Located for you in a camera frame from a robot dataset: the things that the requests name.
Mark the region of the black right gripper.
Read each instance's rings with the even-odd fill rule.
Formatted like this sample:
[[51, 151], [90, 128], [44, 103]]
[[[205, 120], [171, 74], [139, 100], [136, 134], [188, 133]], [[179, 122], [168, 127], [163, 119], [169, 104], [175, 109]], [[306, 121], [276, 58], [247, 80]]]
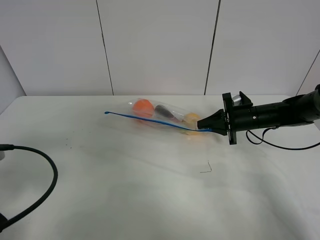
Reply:
[[214, 114], [199, 120], [197, 128], [211, 129], [211, 132], [222, 136], [228, 135], [229, 144], [235, 145], [237, 143], [237, 132], [241, 128], [237, 126], [236, 120], [248, 115], [253, 107], [252, 101], [242, 91], [239, 91], [238, 95], [242, 98], [242, 105], [233, 106], [231, 93], [223, 93], [224, 110], [219, 109]]

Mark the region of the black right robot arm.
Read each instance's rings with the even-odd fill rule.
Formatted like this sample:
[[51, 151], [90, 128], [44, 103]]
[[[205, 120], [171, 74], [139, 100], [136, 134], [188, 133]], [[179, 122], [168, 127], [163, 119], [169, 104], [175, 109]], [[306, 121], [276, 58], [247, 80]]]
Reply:
[[224, 108], [197, 121], [197, 129], [228, 136], [229, 144], [237, 143], [237, 132], [264, 129], [263, 135], [280, 127], [313, 124], [320, 119], [320, 86], [314, 91], [287, 98], [280, 102], [254, 105], [242, 91], [232, 97], [222, 95]]

